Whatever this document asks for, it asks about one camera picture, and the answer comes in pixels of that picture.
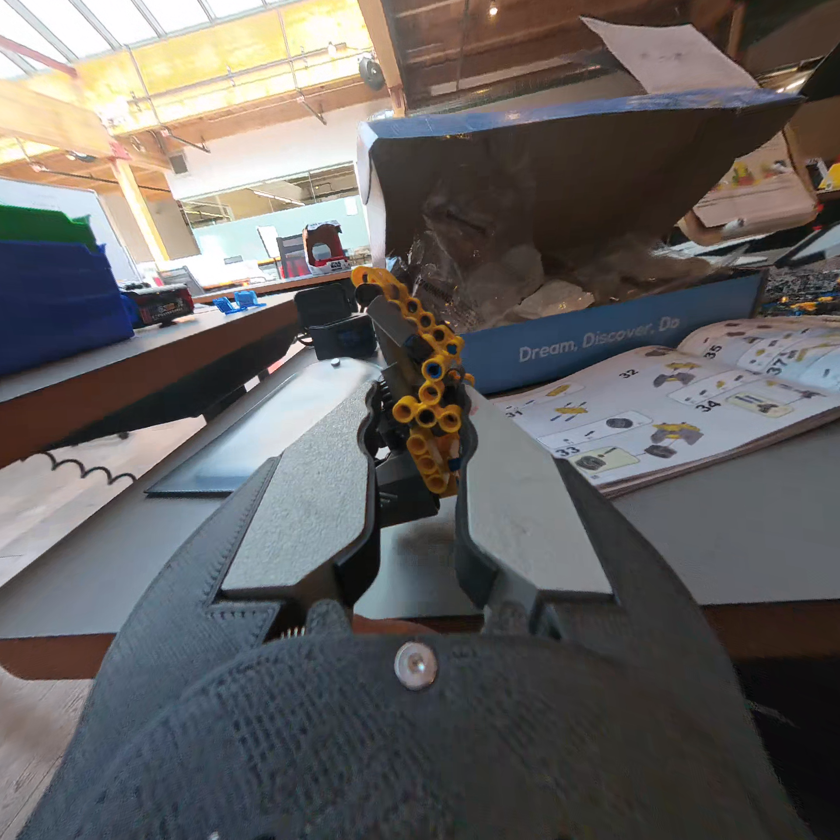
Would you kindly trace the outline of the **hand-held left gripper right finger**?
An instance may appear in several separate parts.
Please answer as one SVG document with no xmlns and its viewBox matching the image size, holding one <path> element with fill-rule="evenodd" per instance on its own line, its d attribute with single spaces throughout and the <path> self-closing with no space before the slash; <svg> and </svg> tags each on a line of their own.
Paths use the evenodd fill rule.
<svg viewBox="0 0 840 840">
<path fill-rule="evenodd" d="M 614 590 L 558 463 L 520 426 L 463 387 L 455 572 L 485 620 L 526 633 L 550 603 L 610 603 Z"/>
</svg>

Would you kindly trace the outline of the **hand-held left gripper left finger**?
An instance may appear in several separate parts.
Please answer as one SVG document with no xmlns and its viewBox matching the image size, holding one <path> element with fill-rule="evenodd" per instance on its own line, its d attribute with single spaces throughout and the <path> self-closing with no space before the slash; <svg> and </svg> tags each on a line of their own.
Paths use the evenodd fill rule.
<svg viewBox="0 0 840 840">
<path fill-rule="evenodd" d="M 380 569 L 380 502 L 366 435 L 376 385 L 364 382 L 279 458 L 222 593 L 353 607 Z"/>
</svg>

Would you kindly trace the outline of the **yellow grey brick model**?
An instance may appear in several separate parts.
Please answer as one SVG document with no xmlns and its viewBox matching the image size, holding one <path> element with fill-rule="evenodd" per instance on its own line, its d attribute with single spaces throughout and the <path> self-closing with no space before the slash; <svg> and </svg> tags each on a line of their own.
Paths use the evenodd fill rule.
<svg viewBox="0 0 840 840">
<path fill-rule="evenodd" d="M 465 342 L 391 272 L 357 266 L 355 297 L 370 317 L 385 366 L 377 383 L 376 441 L 388 451 L 375 468 L 385 528 L 436 516 L 461 484 Z"/>
</svg>

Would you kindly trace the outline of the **grey desk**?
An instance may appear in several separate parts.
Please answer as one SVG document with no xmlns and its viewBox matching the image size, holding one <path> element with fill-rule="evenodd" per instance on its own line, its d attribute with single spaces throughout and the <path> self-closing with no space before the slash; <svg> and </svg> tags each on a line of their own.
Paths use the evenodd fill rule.
<svg viewBox="0 0 840 840">
<path fill-rule="evenodd" d="M 674 347 L 643 347 L 675 349 L 683 340 Z M 173 642 L 180 650 L 187 646 L 187 622 L 192 620 L 200 633 L 213 623 L 235 623 L 237 629 L 255 632 L 258 642 L 272 631 L 305 623 L 310 607 L 279 599 L 233 600 L 222 593 L 228 568 L 285 450 L 226 497 L 148 497 L 145 492 L 279 383 L 323 361 L 312 350 L 298 357 L 308 363 L 295 358 L 279 368 L 240 407 L 211 422 L 198 443 L 177 450 L 150 477 L 2 587 L 6 671 L 21 679 L 94 678 L 115 637 L 124 648 L 138 645 L 129 641 L 131 627 L 143 641 Z M 483 395 L 475 376 L 467 373 L 490 402 L 574 374 Z M 376 467 L 388 451 L 376 441 L 375 403 L 366 444 Z M 627 559 L 627 538 L 619 527 L 631 524 L 703 608 L 715 612 L 719 605 L 838 601 L 838 419 L 617 497 L 605 496 L 568 460 L 553 458 L 594 547 L 596 535 L 604 533 L 618 539 L 620 557 Z M 370 618 L 445 615 L 443 606 L 454 603 L 457 613 L 463 607 L 480 610 L 456 578 L 456 499 L 442 500 L 434 517 L 388 528 L 382 526 L 380 508 L 380 569 L 353 607 L 373 606 L 366 613 Z M 598 556 L 605 552 L 595 550 Z"/>
</svg>

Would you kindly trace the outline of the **black flat tray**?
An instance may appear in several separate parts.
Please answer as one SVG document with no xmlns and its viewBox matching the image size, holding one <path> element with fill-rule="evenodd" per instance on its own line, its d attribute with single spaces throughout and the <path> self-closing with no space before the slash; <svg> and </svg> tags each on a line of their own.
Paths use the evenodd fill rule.
<svg viewBox="0 0 840 840">
<path fill-rule="evenodd" d="M 316 361 L 278 384 L 211 443 L 147 489 L 148 497 L 226 497 L 268 458 L 276 457 L 380 365 L 351 358 Z"/>
</svg>

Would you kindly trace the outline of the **black charging case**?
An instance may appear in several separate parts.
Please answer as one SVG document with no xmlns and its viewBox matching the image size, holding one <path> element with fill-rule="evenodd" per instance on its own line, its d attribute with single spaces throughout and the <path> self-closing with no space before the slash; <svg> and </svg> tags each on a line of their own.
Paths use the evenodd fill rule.
<svg viewBox="0 0 840 840">
<path fill-rule="evenodd" d="M 296 292 L 301 333 L 310 339 L 319 361 L 337 358 L 368 360 L 377 352 L 371 317 L 358 311 L 343 281 Z"/>
</svg>

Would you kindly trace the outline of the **building instruction booklet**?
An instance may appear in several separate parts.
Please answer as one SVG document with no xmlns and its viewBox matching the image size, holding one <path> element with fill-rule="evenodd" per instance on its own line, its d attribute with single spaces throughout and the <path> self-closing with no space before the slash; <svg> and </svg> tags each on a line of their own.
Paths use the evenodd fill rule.
<svg viewBox="0 0 840 840">
<path fill-rule="evenodd" d="M 836 421 L 839 318 L 719 322 L 491 401 L 617 497 Z"/>
</svg>

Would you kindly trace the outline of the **wood-edged grey table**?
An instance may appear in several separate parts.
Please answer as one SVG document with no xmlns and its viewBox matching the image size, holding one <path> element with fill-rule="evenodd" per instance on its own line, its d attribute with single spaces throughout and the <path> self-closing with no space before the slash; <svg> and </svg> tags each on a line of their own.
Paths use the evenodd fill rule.
<svg viewBox="0 0 840 840">
<path fill-rule="evenodd" d="M 261 380 L 298 335 L 295 293 L 350 273 L 280 283 L 263 308 L 207 308 L 167 328 L 2 377 L 1 467 L 186 417 L 212 418 Z"/>
</svg>

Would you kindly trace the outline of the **dark printed pack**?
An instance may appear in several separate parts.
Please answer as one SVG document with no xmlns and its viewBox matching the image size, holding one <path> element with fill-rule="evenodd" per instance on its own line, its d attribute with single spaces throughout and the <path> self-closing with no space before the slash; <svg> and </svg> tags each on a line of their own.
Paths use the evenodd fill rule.
<svg viewBox="0 0 840 840">
<path fill-rule="evenodd" d="M 121 288 L 120 297 L 133 330 L 165 326 L 194 313 L 193 297 L 181 283 L 162 287 L 132 284 Z"/>
</svg>

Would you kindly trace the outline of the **crumpled clear plastic bags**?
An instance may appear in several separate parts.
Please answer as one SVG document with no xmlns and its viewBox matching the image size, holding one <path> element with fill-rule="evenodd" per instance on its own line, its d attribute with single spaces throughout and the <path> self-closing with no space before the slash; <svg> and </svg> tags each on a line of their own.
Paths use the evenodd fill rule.
<svg viewBox="0 0 840 840">
<path fill-rule="evenodd" d="M 638 234 L 576 254 L 540 250 L 534 199 L 520 187 L 439 182 L 422 218 L 397 277 L 460 334 L 682 291 L 727 266 Z"/>
</svg>

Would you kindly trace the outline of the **blue plastic bin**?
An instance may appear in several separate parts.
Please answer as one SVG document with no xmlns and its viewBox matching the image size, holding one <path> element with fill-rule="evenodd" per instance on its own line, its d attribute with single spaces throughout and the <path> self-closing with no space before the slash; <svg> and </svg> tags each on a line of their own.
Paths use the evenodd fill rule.
<svg viewBox="0 0 840 840">
<path fill-rule="evenodd" d="M 100 246 L 3 241 L 1 375 L 132 338 Z"/>
</svg>

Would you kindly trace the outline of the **blue cardboard box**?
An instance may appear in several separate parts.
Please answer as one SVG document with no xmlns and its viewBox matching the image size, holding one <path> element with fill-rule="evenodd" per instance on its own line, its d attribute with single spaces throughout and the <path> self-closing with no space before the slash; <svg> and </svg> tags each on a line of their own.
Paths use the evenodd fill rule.
<svg viewBox="0 0 840 840">
<path fill-rule="evenodd" d="M 524 175 L 532 200 L 505 215 L 524 221 L 526 243 L 543 258 L 594 256 L 623 235 L 659 239 L 802 104 L 747 88 L 362 122 L 357 170 L 374 263 L 404 256 L 432 189 L 471 173 L 480 186 Z M 465 367 L 489 396 L 645 345 L 675 347 L 708 324 L 749 319 L 763 283 L 759 272 L 725 269 L 684 290 L 470 332 Z"/>
</svg>

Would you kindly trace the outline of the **green plastic bin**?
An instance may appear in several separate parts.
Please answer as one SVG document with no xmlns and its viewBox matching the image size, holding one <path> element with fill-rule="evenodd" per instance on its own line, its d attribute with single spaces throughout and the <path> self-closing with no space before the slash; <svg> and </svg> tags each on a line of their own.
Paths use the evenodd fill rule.
<svg viewBox="0 0 840 840">
<path fill-rule="evenodd" d="M 84 245 L 100 250 L 89 217 L 70 218 L 61 211 L 1 205 L 1 241 Z"/>
</svg>

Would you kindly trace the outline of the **brown cardboard box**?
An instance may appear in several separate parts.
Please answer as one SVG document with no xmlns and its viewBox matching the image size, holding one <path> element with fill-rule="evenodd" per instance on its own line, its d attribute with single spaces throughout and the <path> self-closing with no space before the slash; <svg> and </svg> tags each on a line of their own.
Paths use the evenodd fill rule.
<svg viewBox="0 0 840 840">
<path fill-rule="evenodd" d="M 793 130 L 783 129 L 731 169 L 679 222 L 698 245 L 762 236 L 816 219 L 819 201 Z"/>
</svg>

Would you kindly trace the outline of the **white flat board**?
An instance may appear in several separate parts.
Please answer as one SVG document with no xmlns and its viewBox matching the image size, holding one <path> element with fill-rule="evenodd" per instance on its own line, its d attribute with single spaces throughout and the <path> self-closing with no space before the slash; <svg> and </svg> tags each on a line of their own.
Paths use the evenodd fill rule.
<svg viewBox="0 0 840 840">
<path fill-rule="evenodd" d="M 773 263 L 773 268 L 787 269 L 839 257 L 839 223 L 821 228 L 806 236 Z"/>
</svg>

